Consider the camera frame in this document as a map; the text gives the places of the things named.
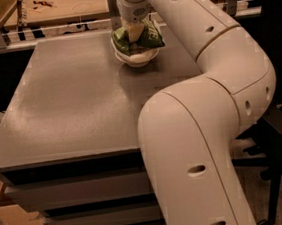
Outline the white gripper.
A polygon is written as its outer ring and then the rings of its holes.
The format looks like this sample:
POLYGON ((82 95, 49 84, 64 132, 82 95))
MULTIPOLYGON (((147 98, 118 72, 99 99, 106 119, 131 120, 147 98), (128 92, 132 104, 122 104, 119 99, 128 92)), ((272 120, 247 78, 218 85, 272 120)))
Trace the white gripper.
POLYGON ((119 13, 128 32, 129 42, 135 43, 144 30, 144 23, 140 20, 149 13, 150 3, 147 0, 117 0, 119 13))

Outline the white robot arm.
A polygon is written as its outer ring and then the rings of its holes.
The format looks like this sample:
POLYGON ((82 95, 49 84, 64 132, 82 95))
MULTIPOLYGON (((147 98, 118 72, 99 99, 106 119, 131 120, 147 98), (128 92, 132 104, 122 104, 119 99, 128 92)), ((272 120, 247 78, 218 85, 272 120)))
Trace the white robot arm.
POLYGON ((210 0, 118 0, 124 19, 150 3, 200 69, 143 105, 138 137, 167 225, 256 225, 231 144, 264 114, 276 74, 267 54, 210 0))

